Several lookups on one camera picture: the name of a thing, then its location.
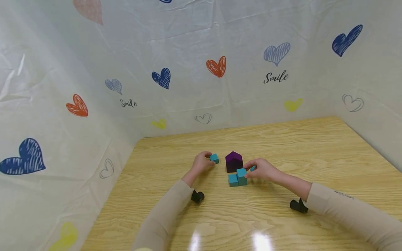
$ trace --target white backdrop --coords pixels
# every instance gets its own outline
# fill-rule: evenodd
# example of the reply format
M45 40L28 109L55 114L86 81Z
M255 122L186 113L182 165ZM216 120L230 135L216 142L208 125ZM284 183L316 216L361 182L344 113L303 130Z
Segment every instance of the white backdrop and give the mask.
M1 250L79 250L143 137L337 115L402 168L398 0L3 2Z

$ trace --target purple house-shaped block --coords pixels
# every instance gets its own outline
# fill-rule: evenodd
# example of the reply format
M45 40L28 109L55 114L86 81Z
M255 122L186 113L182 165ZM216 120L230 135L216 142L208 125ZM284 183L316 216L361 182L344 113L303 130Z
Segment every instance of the purple house-shaped block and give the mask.
M237 169L243 168L243 158L236 152L231 152L226 156L226 171L235 173Z

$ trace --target tabletop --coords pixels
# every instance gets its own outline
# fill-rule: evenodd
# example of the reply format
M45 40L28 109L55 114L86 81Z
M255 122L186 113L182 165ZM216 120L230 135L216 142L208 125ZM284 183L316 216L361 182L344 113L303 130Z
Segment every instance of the tabletop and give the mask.
M289 208L297 196L262 180L229 187L225 156L262 157L278 169L350 194L402 220L402 175L337 117L142 139L104 204L82 251L129 251L142 221L201 151L220 163L194 184L170 250L374 250L331 219Z

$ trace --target sleeve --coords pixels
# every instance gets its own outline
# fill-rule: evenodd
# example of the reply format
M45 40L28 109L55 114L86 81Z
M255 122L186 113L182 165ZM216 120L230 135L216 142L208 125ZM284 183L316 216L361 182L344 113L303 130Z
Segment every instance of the sleeve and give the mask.
M145 218L131 250L166 250L176 218L188 204L192 194L193 189L184 181L176 182Z
M367 203L313 183L304 204L354 231L378 251L402 250L402 222Z

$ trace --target heart pattern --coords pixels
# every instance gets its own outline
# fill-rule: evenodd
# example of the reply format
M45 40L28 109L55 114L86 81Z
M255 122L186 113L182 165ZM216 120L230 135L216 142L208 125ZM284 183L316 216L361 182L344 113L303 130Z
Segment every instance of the heart pattern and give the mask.
M152 72L152 79L161 87L169 89L170 70L168 68L163 68L160 75L157 72Z
M364 106L364 101L361 98L353 99L349 94L344 94L342 96L342 101L349 112L357 112Z
M218 78L223 77L224 74L225 74L225 71L226 71L226 57L222 56L219 59L218 63L216 63L212 59L208 60L207 61L207 68L212 74L214 74Z
M101 0L73 0L73 4L83 17L103 25Z
M27 138L19 147L20 157L11 157L0 162L0 172L8 175L35 173L46 169L39 143Z
M74 104L66 104L67 110L76 116L88 117L88 108L78 94L73 95L73 102Z
M53 243L49 251L67 251L74 245L77 238L77 228L71 222L66 222L60 230L60 240Z
M165 129L166 128L166 120L160 119L159 121L152 121L151 124L159 129Z
M100 174L99 177L101 179L106 179L110 176L112 176L115 173L115 167L113 166L113 163L110 159L106 159L105 160L105 169L103 169Z
M212 115L209 113L205 113L202 117L201 116L195 116L194 117L196 121L202 123L202 124L209 124L212 119Z
M359 24L349 32L348 36L344 33L339 34L332 42L332 50L338 54L339 57L342 57L346 49L349 48L360 35L361 30L363 30L363 25Z
M121 83L117 79L112 79L110 81L109 79L105 80L105 85L112 91L120 93L120 95L123 95L121 93Z
M302 105L302 103L303 103L303 99L299 98L295 102L288 100L283 105L286 110L288 110L290 112L295 112Z
M277 48L273 45L266 48L264 51L264 60L274 63L276 66L290 51L290 43L283 43Z

